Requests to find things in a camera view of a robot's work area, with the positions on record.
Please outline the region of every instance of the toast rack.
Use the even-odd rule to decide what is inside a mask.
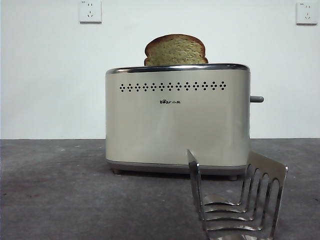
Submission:
[[[209,240],[274,239],[284,183],[288,172],[286,165],[250,151],[240,198],[238,201],[230,201],[216,194],[203,196],[200,165],[189,149],[187,149],[187,156],[193,203],[202,222],[203,230],[206,232]],[[272,202],[271,193],[273,188],[277,190],[277,192],[275,192],[275,199]],[[270,226],[267,226],[266,223],[266,216],[268,214],[271,217]],[[266,238],[246,234],[209,237],[209,233],[222,230],[240,230],[256,233],[267,229],[270,230],[270,233]]]

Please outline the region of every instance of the bread slice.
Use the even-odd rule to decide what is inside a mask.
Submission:
[[[207,64],[205,45],[198,38],[170,34],[152,40],[145,47],[145,66]]]

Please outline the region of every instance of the electrical socket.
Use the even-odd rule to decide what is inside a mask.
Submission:
[[[316,25],[319,21],[319,4],[317,2],[296,3],[296,24]]]
[[[78,9],[80,23],[102,23],[100,0],[82,0]]]

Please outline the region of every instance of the concrete floor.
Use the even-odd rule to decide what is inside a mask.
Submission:
[[[114,175],[104,142],[2,140],[1,239],[206,239],[187,175]],[[254,139],[251,145],[289,167],[275,238],[318,239],[320,139]],[[241,185],[225,177],[204,182],[230,196]]]

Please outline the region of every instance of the bread crust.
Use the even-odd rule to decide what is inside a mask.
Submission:
[[[184,40],[193,41],[193,42],[198,43],[201,46],[201,57],[206,64],[208,63],[208,59],[206,58],[206,48],[205,48],[204,43],[200,39],[198,39],[194,36],[186,35],[186,34],[169,34],[169,35],[157,37],[146,45],[146,47],[144,49],[144,53],[147,56],[147,58],[144,59],[144,65],[145,66],[147,65],[148,57],[150,56],[150,49],[152,49],[153,47],[155,47],[157,44],[159,44],[161,42],[167,42],[167,41],[170,41],[175,38],[180,38],[180,39],[184,39]]]

